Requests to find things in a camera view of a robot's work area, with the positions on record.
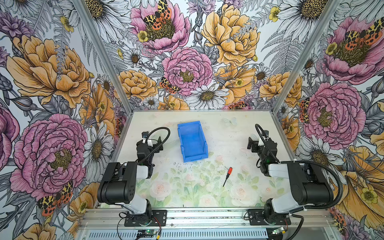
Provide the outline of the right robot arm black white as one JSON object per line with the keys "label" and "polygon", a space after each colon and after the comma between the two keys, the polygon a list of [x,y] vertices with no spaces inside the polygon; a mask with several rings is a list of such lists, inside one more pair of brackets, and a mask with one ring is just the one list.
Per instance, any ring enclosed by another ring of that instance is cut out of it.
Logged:
{"label": "right robot arm black white", "polygon": [[289,214],[312,208],[327,209],[334,201],[333,190],[323,174],[331,170],[328,167],[314,162],[279,162],[277,143],[270,138],[249,137],[247,149],[259,156],[257,167],[264,176],[286,179],[290,184],[286,194],[266,200],[262,211],[248,211],[251,225],[289,224]]}

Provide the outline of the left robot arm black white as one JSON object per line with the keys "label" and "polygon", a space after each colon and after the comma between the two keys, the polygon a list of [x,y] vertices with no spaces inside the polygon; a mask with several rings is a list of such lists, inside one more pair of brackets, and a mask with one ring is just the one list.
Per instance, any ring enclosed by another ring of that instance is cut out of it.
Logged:
{"label": "left robot arm black white", "polygon": [[137,142],[138,160],[125,164],[109,163],[100,182],[98,202],[126,209],[126,224],[129,227],[148,226],[154,219],[149,200],[136,194],[136,183],[152,177],[155,166],[153,157],[163,150],[161,143],[161,138]]}

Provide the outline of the red handled black screwdriver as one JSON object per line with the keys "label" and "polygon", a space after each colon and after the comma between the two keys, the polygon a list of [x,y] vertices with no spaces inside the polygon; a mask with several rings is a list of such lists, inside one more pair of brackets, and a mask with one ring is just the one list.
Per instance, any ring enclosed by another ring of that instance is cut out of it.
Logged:
{"label": "red handled black screwdriver", "polygon": [[225,181],[224,181],[223,187],[225,186],[225,184],[226,184],[226,182],[227,182],[228,178],[230,177],[230,175],[232,174],[232,171],[233,171],[233,168],[232,168],[232,167],[230,167],[230,168],[228,169],[228,172],[227,172],[227,175],[226,175],[226,178],[225,178]]}

